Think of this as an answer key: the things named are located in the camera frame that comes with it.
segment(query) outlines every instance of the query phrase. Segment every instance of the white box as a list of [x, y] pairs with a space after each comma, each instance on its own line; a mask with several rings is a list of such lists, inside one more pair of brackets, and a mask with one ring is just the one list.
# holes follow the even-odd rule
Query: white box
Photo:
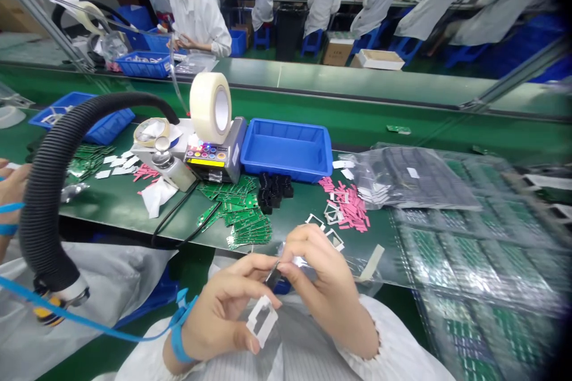
[[377, 68], [379, 70], [401, 70], [405, 61], [391, 51], [372, 51], [362, 49], [358, 59], [363, 68]]
[[[169, 149], [169, 152], [173, 154], [176, 158], [181, 161], [185, 160], [186, 149], [188, 147], [189, 136], [194, 134], [195, 127], [192, 124], [192, 119], [190, 118], [180, 118], [181, 122], [176, 125], [183, 134], [179, 137], [179, 141], [174, 147]], [[133, 155], [139, 157], [139, 159], [144, 163], [153, 168], [153, 162], [151, 161], [153, 153], [156, 152], [155, 147], [148, 148], [143, 147], [137, 143], [134, 143], [131, 147], [131, 152]]]

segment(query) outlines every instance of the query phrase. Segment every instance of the clear plastic bag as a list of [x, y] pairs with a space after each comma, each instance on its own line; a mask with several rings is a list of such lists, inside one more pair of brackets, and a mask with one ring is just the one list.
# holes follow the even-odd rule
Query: clear plastic bag
[[469, 187], [432, 149], [392, 146], [340, 155], [350, 168], [367, 210], [400, 208], [482, 210]]

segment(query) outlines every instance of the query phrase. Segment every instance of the white plastic frame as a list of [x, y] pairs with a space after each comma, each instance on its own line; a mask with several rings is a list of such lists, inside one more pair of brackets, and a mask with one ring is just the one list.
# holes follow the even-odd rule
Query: white plastic frame
[[[268, 317], [262, 324], [262, 327], [258, 331], [258, 335], [255, 334], [254, 328], [256, 327], [256, 318], [261, 310], [268, 309], [270, 312], [268, 313]], [[252, 333], [256, 339], [258, 339], [258, 343], [260, 344], [260, 348], [264, 348], [264, 344], [274, 327], [274, 323], [276, 323], [278, 319], [278, 313], [272, 307], [272, 302], [268, 296], [261, 297], [254, 308], [252, 309], [251, 313], [248, 315], [248, 321], [246, 322], [246, 327]]]

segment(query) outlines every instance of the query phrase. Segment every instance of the blue stool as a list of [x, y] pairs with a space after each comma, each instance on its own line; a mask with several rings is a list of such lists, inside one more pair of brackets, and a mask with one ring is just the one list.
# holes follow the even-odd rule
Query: blue stool
[[[313, 33], [308, 34], [304, 38], [304, 43], [302, 44], [302, 53], [301, 53], [302, 57], [304, 56], [306, 51], [307, 52], [314, 52], [314, 57], [318, 56], [318, 52], [322, 48], [322, 33], [323, 32], [324, 32], [323, 30], [314, 31]], [[310, 38], [313, 35], [317, 35], [315, 44], [312, 44], [310, 42]]]
[[456, 63], [472, 63], [476, 60], [486, 48], [488, 48], [490, 43], [485, 43], [484, 45], [477, 46], [459, 46], [459, 49], [453, 51], [445, 64], [445, 68], [451, 68]]
[[[264, 37], [260, 37], [260, 32], [262, 30], [265, 31]], [[270, 28], [260, 27], [258, 31], [254, 32], [254, 49], [256, 49], [259, 45], [264, 46], [266, 50], [270, 49]]]
[[[413, 47], [413, 49], [411, 49], [411, 44], [409, 43], [409, 49], [406, 49], [407, 44], [410, 40], [417, 40], [417, 43]], [[405, 61], [405, 66], [407, 66], [407, 65], [409, 65], [409, 63], [411, 62], [411, 60], [413, 59], [413, 57], [415, 56], [417, 51], [419, 51], [419, 48], [421, 47], [422, 43], [423, 43], [423, 40], [418, 40], [418, 39], [413, 39], [413, 38], [401, 38], [401, 37], [395, 36], [393, 38], [393, 41], [391, 42], [391, 46], [389, 47], [389, 50], [394, 51], [397, 55], [399, 55], [401, 57], [401, 59], [403, 61]]]
[[362, 49], [374, 49], [379, 46], [380, 34], [383, 33], [383, 30], [385, 30], [388, 25], [389, 22], [384, 22], [369, 33], [365, 33], [359, 40], [353, 42], [352, 53], [350, 55], [356, 55]]

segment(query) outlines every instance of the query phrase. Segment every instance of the white label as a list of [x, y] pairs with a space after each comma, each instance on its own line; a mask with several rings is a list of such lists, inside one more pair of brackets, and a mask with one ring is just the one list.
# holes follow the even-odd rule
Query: white label
[[234, 153], [232, 154], [232, 164], [237, 164], [238, 154], [240, 153], [240, 149], [238, 148], [238, 143], [234, 146]]
[[407, 168], [407, 172], [409, 173], [409, 175], [414, 178], [414, 179], [419, 179], [419, 174], [417, 174], [417, 170], [414, 168]]

